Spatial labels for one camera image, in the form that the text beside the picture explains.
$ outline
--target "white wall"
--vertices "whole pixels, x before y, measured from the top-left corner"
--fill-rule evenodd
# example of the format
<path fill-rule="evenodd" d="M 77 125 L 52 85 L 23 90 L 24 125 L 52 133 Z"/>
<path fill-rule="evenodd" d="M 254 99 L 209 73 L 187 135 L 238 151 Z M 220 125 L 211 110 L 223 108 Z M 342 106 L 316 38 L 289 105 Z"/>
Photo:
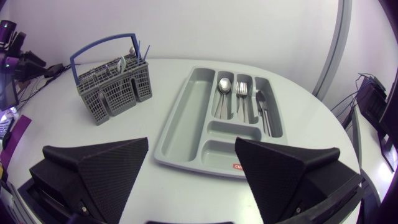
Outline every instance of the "white wall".
<path fill-rule="evenodd" d="M 86 44 L 135 32 L 149 58 L 197 58 L 265 68 L 312 91 L 335 27 L 337 1 L 12 0 L 11 19 L 27 34 L 24 50 L 48 64 L 68 63 Z M 128 40 L 79 57 L 126 54 Z"/>
<path fill-rule="evenodd" d="M 356 91 L 358 72 L 371 73 L 387 89 L 391 89 L 398 67 L 398 45 L 387 16 L 376 0 L 353 0 L 351 25 L 346 48 L 336 77 L 323 103 L 332 109 L 338 102 Z M 333 113 L 340 112 L 349 103 L 344 102 Z M 343 113 L 342 121 L 349 109 Z"/>

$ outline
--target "black textured surface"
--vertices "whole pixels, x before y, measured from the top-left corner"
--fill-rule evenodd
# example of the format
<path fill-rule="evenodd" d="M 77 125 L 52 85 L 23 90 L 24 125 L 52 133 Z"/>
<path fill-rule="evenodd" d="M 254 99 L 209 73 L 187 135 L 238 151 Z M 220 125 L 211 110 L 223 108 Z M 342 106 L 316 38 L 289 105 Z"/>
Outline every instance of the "black textured surface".
<path fill-rule="evenodd" d="M 83 182 L 107 223 L 119 223 L 147 151 L 145 138 L 79 163 Z"/>
<path fill-rule="evenodd" d="M 235 151 L 264 223 L 282 216 L 304 173 L 336 161 L 337 148 L 301 149 L 237 138 Z"/>
<path fill-rule="evenodd" d="M 80 175 L 93 204 L 109 224 L 119 222 L 147 151 L 147 138 L 73 148 L 43 148 L 45 161 Z"/>

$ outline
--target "silver spoon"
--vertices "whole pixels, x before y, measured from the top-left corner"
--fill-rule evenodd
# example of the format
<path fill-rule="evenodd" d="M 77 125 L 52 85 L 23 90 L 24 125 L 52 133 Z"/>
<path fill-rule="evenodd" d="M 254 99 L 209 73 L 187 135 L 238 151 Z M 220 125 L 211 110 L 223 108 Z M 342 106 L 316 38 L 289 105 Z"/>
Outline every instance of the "silver spoon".
<path fill-rule="evenodd" d="M 220 101 L 216 110 L 216 118 L 228 119 L 228 104 L 225 95 L 231 91 L 231 81 L 228 78 L 222 78 L 218 82 L 218 91 L 221 93 Z"/>

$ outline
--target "gray dishwasher cutlery basket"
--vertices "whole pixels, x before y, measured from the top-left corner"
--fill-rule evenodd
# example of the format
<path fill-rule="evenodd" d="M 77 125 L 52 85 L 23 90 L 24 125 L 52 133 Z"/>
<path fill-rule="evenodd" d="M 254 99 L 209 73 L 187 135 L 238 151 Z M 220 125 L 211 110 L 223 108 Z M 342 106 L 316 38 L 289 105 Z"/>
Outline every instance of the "gray dishwasher cutlery basket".
<path fill-rule="evenodd" d="M 77 75 L 75 66 L 77 56 L 98 44 L 123 37 L 131 38 L 135 49 L 134 55 L 128 54 L 80 76 Z M 135 34 L 119 34 L 97 40 L 70 57 L 77 91 L 97 125 L 107 121 L 110 115 L 116 116 L 135 106 L 136 101 L 142 102 L 152 96 L 145 57 L 146 54 L 142 58 L 139 53 Z M 121 60 L 122 69 L 118 68 L 120 66 L 118 62 Z"/>

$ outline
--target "cutlery tray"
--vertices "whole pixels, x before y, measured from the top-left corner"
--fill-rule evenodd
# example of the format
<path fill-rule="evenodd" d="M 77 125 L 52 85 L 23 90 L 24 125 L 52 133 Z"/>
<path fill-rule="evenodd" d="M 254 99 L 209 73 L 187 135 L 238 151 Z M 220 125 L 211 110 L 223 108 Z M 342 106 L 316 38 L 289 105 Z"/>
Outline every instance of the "cutlery tray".
<path fill-rule="evenodd" d="M 228 119 L 215 117 L 221 98 L 217 89 L 222 78 L 229 78 L 226 95 Z M 248 84 L 246 104 L 249 122 L 238 118 L 236 82 Z M 256 92 L 262 90 L 268 105 L 272 137 L 264 132 Z M 287 144 L 283 119 L 279 113 L 272 83 L 263 77 L 214 68 L 192 69 L 155 149 L 155 159 L 163 164 L 214 175 L 245 178 L 235 153 L 236 137 L 275 144 Z"/>

